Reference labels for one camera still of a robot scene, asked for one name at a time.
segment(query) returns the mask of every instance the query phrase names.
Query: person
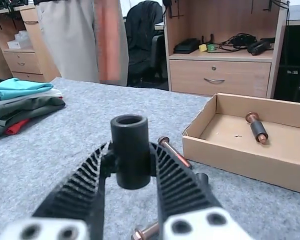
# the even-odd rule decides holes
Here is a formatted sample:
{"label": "person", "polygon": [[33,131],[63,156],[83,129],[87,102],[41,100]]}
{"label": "person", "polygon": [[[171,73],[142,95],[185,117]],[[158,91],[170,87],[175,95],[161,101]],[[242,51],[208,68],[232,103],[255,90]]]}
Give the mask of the person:
{"label": "person", "polygon": [[119,0],[34,0],[43,40],[65,79],[127,86]]}

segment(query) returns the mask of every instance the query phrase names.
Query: yellow object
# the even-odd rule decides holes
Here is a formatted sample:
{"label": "yellow object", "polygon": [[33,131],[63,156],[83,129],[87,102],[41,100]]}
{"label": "yellow object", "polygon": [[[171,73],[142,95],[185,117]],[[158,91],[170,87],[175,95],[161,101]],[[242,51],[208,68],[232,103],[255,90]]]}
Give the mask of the yellow object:
{"label": "yellow object", "polygon": [[202,52],[202,53],[207,51],[207,45],[206,44],[201,44],[199,46],[199,51]]}

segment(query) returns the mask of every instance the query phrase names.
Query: gray cloth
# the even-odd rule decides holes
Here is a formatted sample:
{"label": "gray cloth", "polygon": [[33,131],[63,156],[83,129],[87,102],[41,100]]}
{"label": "gray cloth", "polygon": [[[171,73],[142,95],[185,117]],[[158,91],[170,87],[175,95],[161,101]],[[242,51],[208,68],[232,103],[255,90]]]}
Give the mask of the gray cloth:
{"label": "gray cloth", "polygon": [[[55,185],[111,139],[110,120],[148,117],[149,138],[167,135],[182,151],[182,131],[208,98],[56,79],[67,107],[13,137],[0,139],[0,232],[30,216]],[[194,163],[210,177],[212,191],[255,239],[300,240],[300,193]],[[156,180],[140,190],[121,189],[115,175],[105,189],[105,240],[128,240],[136,225],[157,220]]]}
{"label": "gray cloth", "polygon": [[54,96],[28,98],[0,105],[0,136],[7,128],[22,120],[50,114],[65,105],[62,99]]}

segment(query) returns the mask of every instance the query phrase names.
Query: wooden shelf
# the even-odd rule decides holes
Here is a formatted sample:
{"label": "wooden shelf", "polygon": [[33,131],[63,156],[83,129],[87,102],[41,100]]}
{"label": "wooden shelf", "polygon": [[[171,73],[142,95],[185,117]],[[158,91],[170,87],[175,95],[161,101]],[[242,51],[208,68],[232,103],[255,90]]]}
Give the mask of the wooden shelf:
{"label": "wooden shelf", "polygon": [[8,48],[2,50],[4,53],[34,53],[35,50],[32,46],[25,48]]}
{"label": "wooden shelf", "polygon": [[[16,6],[13,9],[15,11],[22,11],[22,10],[34,9],[34,8],[35,8],[35,5],[29,4],[29,5],[24,5],[24,6]],[[6,14],[6,13],[9,13],[9,10],[7,8],[0,10],[0,14]]]}
{"label": "wooden shelf", "polygon": [[247,50],[220,53],[200,52],[199,50],[196,50],[190,54],[172,54],[169,56],[169,60],[271,63],[273,60],[273,54],[273,50],[266,51],[258,56],[252,56]]}

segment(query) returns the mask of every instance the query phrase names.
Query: khaki pants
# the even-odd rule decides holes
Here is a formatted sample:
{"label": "khaki pants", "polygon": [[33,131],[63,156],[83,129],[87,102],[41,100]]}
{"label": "khaki pants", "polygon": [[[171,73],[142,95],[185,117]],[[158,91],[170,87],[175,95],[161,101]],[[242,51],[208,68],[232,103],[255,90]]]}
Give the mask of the khaki pants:
{"label": "khaki pants", "polygon": [[[95,11],[93,0],[59,0],[36,6],[43,39],[63,78],[99,83]],[[120,79],[116,85],[127,86],[128,44],[119,7]]]}

